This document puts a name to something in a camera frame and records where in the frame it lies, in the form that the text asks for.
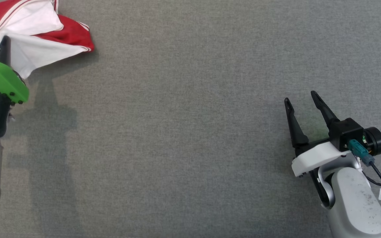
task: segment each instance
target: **green plastic part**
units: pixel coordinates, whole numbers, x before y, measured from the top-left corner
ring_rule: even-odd
[[[11,101],[23,103],[29,100],[29,89],[9,66],[0,63],[0,93]]]

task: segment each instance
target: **cable connector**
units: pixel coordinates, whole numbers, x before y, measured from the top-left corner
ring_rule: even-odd
[[[348,143],[348,149],[366,166],[371,166],[371,162],[374,163],[374,157],[368,153],[368,150],[364,148],[357,140],[350,140]]]

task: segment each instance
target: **red and white cloth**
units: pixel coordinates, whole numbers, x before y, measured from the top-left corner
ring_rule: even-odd
[[[11,64],[22,78],[42,66],[94,50],[89,26],[58,15],[60,0],[0,3],[0,43],[12,40]]]

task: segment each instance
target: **camera lens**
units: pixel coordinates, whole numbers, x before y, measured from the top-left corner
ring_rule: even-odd
[[[377,128],[364,129],[364,144],[372,156],[381,155],[381,131]]]

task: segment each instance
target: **gray fabric surface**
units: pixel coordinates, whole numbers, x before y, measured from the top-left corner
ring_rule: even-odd
[[[310,178],[292,175],[283,99],[311,139],[327,134],[311,90],[381,129],[381,0],[60,12],[97,50],[28,79],[3,140],[0,237],[331,237]]]

